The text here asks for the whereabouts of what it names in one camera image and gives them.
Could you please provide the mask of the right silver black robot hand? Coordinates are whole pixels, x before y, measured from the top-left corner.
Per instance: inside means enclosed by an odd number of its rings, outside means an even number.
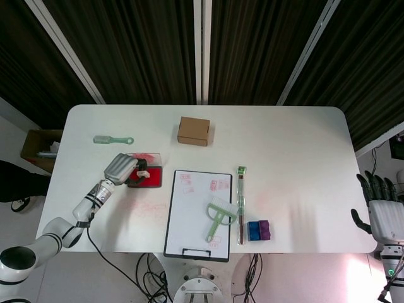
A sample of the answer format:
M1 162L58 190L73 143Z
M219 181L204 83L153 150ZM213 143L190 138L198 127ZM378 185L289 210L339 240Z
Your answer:
M363 222L356 209L351 209L354 224L383 245L403 245L403 198L394 183L365 171L356 175L365 199L369 223Z

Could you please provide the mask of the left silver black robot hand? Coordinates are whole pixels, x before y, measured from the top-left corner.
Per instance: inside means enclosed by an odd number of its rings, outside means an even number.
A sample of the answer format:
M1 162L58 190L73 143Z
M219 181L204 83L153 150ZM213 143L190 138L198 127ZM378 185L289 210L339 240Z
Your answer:
M120 153L105 168L104 177L115 186L125 184L128 187L137 187L150 177L147 168L148 164L144 158Z

